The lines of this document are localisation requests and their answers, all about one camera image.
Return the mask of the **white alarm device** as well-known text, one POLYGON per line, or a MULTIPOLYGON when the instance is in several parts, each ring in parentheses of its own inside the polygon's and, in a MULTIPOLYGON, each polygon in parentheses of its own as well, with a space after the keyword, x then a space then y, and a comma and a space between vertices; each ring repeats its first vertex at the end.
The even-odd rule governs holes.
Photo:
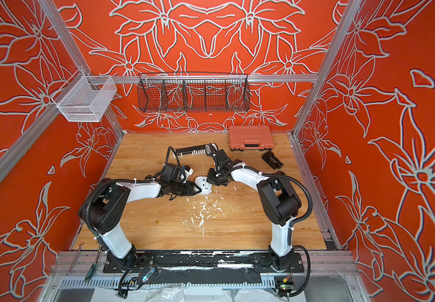
POLYGON ((209 195, 212 192, 212 185, 208 182, 207 176, 196 177, 194 181, 194 191, 196 195, 209 195))

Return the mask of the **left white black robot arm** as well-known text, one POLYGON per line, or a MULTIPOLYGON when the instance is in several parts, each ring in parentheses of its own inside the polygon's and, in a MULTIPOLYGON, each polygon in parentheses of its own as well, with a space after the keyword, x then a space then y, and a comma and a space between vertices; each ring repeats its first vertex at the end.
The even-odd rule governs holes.
POLYGON ((121 218, 126 205, 139 200, 169 195, 194 196, 204 188, 192 181, 163 182, 157 179, 103 179, 86 198, 79 217, 94 235, 108 258, 123 270, 136 269, 143 261, 135 246, 126 237, 121 218))

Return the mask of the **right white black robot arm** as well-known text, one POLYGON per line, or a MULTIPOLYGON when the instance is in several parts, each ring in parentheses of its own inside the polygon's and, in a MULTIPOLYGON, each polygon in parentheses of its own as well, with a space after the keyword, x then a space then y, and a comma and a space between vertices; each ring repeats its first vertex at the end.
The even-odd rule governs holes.
POLYGON ((294 254, 294 225, 306 220, 313 209, 307 188, 282 171, 266 173, 241 161, 216 164, 207 178, 215 186, 236 181, 258 192, 263 211, 271 221, 268 265, 276 271, 288 269, 294 254))

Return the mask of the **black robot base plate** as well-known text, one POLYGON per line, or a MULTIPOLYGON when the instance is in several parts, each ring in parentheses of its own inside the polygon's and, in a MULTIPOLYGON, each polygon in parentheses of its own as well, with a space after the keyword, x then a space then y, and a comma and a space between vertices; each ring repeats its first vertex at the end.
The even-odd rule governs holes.
POLYGON ((257 273, 304 273, 300 254, 294 254, 282 267, 267 250, 146 250, 146 269, 248 269, 257 273))

